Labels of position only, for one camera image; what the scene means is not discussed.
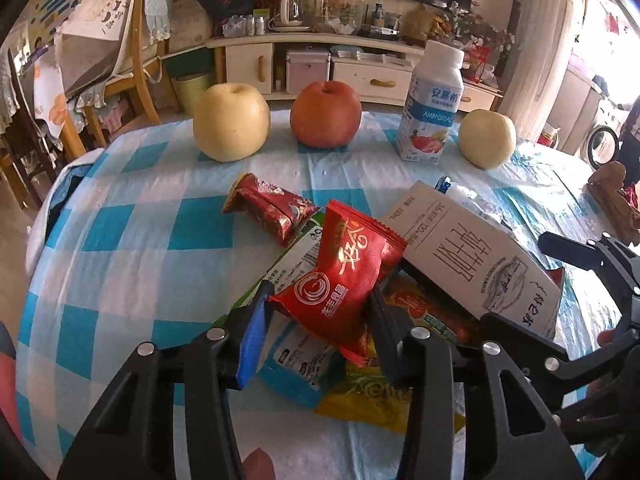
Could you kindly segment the person's right hand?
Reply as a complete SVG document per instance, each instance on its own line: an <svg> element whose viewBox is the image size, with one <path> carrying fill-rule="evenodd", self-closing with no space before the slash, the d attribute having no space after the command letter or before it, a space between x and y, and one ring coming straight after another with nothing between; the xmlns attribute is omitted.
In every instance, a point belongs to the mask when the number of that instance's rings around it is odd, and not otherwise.
<svg viewBox="0 0 640 480"><path fill-rule="evenodd" d="M607 344L613 342L615 338L615 330L604 330L597 336L597 343L601 348L603 348Z"/></svg>

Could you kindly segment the person's left hand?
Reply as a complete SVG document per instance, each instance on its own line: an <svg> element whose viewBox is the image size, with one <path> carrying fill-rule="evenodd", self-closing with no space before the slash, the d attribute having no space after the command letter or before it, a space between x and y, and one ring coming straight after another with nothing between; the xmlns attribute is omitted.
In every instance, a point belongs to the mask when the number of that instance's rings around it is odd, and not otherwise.
<svg viewBox="0 0 640 480"><path fill-rule="evenodd" d="M247 455L247 458L243 460L243 470L246 480L274 480L276 478L273 461L262 448L255 448Z"/></svg>

